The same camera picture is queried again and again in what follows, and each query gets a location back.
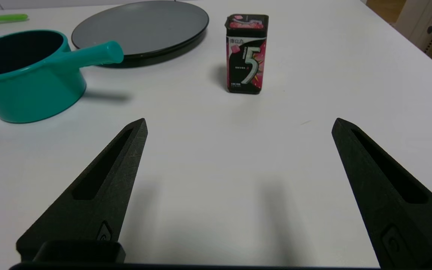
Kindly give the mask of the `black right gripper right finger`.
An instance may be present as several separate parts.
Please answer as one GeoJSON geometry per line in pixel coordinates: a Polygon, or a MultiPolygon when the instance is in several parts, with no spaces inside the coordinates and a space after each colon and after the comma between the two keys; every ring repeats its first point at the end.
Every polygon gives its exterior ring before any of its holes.
{"type": "Polygon", "coordinates": [[[357,125],[331,130],[381,269],[432,269],[432,192],[357,125]]]}

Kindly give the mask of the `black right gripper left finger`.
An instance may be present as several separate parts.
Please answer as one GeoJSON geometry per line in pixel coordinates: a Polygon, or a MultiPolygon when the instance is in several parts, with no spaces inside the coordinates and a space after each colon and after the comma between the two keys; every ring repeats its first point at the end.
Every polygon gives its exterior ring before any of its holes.
{"type": "Polygon", "coordinates": [[[141,118],[110,141],[17,240],[23,262],[53,241],[118,241],[147,135],[141,118]]]}

